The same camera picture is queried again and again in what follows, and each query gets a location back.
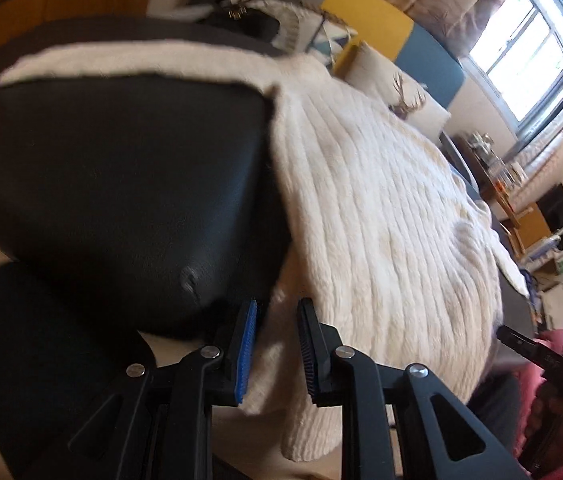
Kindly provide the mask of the cream knitted sweater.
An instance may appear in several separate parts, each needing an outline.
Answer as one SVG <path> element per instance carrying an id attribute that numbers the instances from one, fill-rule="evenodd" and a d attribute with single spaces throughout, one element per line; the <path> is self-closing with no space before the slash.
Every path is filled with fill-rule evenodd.
<path id="1" fill-rule="evenodd" d="M 283 405 L 280 451 L 313 462 L 341 441 L 342 418 L 307 397 L 290 325 L 300 290 L 342 339 L 395 367 L 427 364 L 467 401 L 503 320 L 499 282 L 523 278 L 441 151 L 310 55 L 271 58 L 181 40 L 69 44 L 20 58 L 0 85 L 157 74 L 241 82 L 274 101 L 273 168 L 292 245 L 257 348 L 245 410 Z"/>

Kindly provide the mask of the black television screen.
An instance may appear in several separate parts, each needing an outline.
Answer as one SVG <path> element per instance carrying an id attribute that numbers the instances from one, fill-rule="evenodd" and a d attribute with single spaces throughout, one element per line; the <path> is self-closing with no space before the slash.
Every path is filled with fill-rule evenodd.
<path id="1" fill-rule="evenodd" d="M 563 185 L 558 183 L 550 188 L 537 201 L 536 205 L 551 232 L 563 228 Z"/>

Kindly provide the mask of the wooden side table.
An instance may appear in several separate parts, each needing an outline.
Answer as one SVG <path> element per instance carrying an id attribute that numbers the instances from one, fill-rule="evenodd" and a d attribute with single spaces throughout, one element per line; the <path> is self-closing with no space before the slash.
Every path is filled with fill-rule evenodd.
<path id="1" fill-rule="evenodd" d="M 489 171 L 487 171 L 487 168 L 482 165 L 479 157 L 468 145 L 468 142 L 466 141 L 464 136 L 457 134 L 456 136 L 452 137 L 452 140 L 455 143 L 459 154 L 466 162 L 467 167 L 472 174 L 472 177 L 475 178 L 475 182 L 477 182 L 478 192 L 483 200 L 485 200 L 486 202 L 495 200 L 495 202 L 498 203 L 499 206 L 501 206 L 502 210 L 505 211 L 506 218 L 511 223 L 511 225 L 514 228 L 519 228 L 519 219 L 515 211 L 513 210 L 513 206 L 511 206 L 508 193 L 502 182 L 490 176 Z"/>

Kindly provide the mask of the deer print cushion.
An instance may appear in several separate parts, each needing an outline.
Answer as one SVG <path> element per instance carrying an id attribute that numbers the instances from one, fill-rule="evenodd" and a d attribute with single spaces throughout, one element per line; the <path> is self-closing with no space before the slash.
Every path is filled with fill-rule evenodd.
<path id="1" fill-rule="evenodd" d="M 439 143 L 451 113 L 424 86 L 366 42 L 356 48 L 344 81 L 382 102 L 431 142 Z"/>

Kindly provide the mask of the geometric triangle print cushion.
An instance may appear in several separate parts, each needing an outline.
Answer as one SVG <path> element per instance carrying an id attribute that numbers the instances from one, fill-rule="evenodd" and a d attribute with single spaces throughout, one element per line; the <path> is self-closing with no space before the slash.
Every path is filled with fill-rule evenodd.
<path id="1" fill-rule="evenodd" d="M 280 23 L 272 45 L 288 54 L 306 53 L 332 70 L 357 31 L 342 18 L 301 0 L 225 0 L 262 11 Z"/>

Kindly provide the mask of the black handbag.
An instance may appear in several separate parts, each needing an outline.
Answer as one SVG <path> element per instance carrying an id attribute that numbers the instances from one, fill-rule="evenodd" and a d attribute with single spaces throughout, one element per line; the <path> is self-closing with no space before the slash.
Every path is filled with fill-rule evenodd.
<path id="1" fill-rule="evenodd" d="M 216 8 L 198 20 L 197 24 L 228 30 L 269 44 L 280 31 L 280 21 L 276 18 L 240 4 Z"/>

